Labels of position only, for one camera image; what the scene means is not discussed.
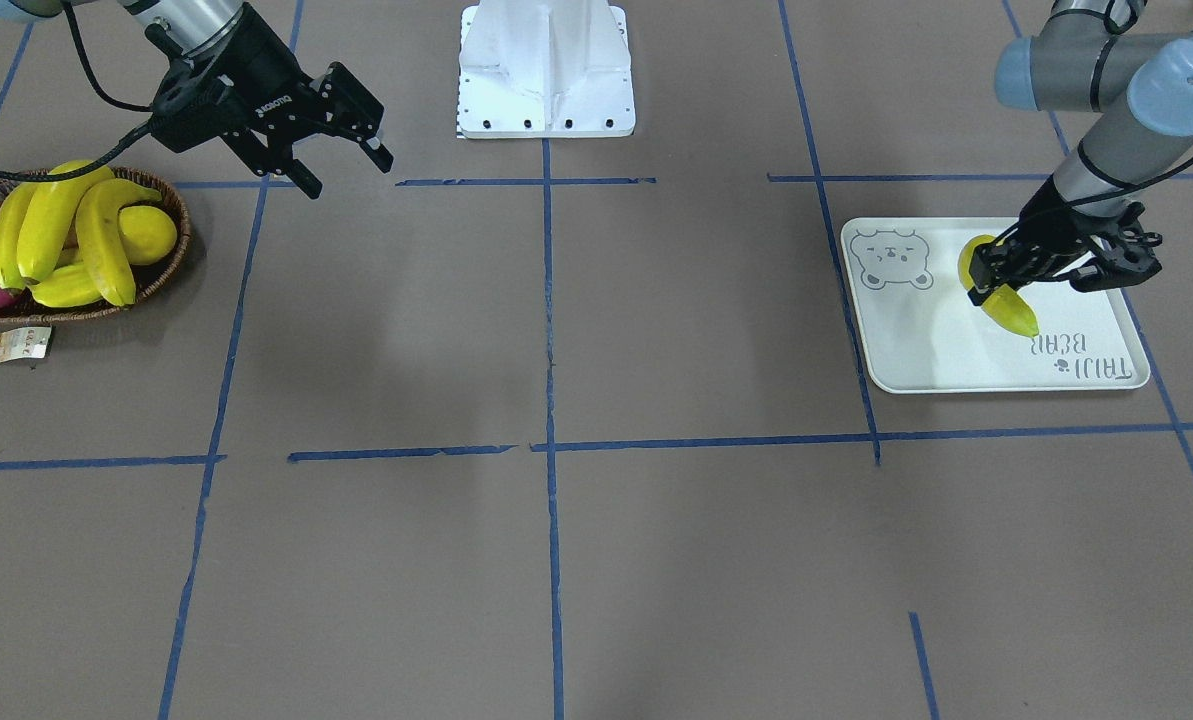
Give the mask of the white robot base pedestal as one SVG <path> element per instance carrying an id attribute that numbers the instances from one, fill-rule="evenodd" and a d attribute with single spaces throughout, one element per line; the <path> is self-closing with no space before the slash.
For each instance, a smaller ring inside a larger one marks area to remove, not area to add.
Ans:
<path id="1" fill-rule="evenodd" d="M 462 10 L 456 135 L 633 135 L 628 15 L 608 1 L 480 1 Z"/>

